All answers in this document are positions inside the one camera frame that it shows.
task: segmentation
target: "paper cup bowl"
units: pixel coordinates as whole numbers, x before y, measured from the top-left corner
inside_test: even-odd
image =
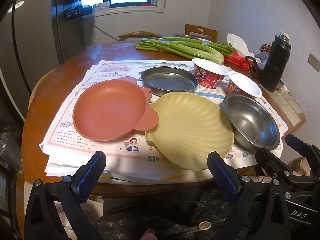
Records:
[[[230,71],[228,73],[228,76],[229,84],[227,94],[239,93],[252,99],[262,96],[262,92],[259,86],[247,76],[236,71]]]
[[[221,83],[228,70],[225,66],[220,66],[212,61],[194,58],[192,62],[195,64],[195,76],[201,86],[215,89]]]

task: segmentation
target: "beige button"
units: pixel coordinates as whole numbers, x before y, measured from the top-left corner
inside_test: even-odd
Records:
[[[208,221],[203,221],[199,224],[200,230],[208,230],[211,227],[211,223]]]

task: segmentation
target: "cartoon boy illustration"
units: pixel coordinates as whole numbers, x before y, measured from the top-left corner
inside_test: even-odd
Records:
[[[130,152],[138,152],[139,151],[139,149],[138,149],[139,144],[138,144],[138,140],[136,138],[132,138],[130,140],[130,144],[131,144],[131,146],[127,147],[129,145],[129,143],[128,142],[124,143],[125,149],[127,151],[130,151]]]

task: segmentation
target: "thermos handle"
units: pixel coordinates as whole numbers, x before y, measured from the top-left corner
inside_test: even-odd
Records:
[[[251,73],[253,78],[258,78],[260,69],[258,67],[256,59],[254,57],[251,57],[251,56],[245,56],[244,58],[245,58],[246,62],[249,64],[249,66],[250,66],[249,59],[251,59],[253,61],[253,66],[250,67],[250,73]]]

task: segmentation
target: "paper stack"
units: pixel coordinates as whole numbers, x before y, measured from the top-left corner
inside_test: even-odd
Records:
[[[155,66],[174,66],[193,72],[191,61],[164,61],[164,60],[129,60],[129,61],[101,61],[93,65],[87,71],[83,80],[73,89],[65,99],[53,119],[43,142],[41,150],[49,155],[45,172],[48,176],[73,175],[83,164],[86,164],[97,151],[106,154],[107,164],[99,182],[120,184],[165,184],[177,182],[196,182],[211,178],[209,170],[188,171],[170,163],[157,150],[149,146],[144,138],[144,133],[132,132],[123,138],[97,142],[79,135],[72,122],[74,105],[83,91],[88,87],[110,79],[122,76],[133,76],[138,79],[138,85],[142,86],[142,71]],[[195,94],[204,96],[221,106],[225,96],[224,90],[228,85],[228,76],[217,89],[207,89],[202,86],[196,88]],[[264,98],[257,99],[276,120],[280,135],[286,132],[287,125],[269,105]],[[132,138],[138,141],[137,148],[129,146]],[[273,153],[280,157],[283,149],[282,142]],[[234,145],[226,158],[226,163],[235,168],[246,167],[255,164],[254,152],[248,152]]]

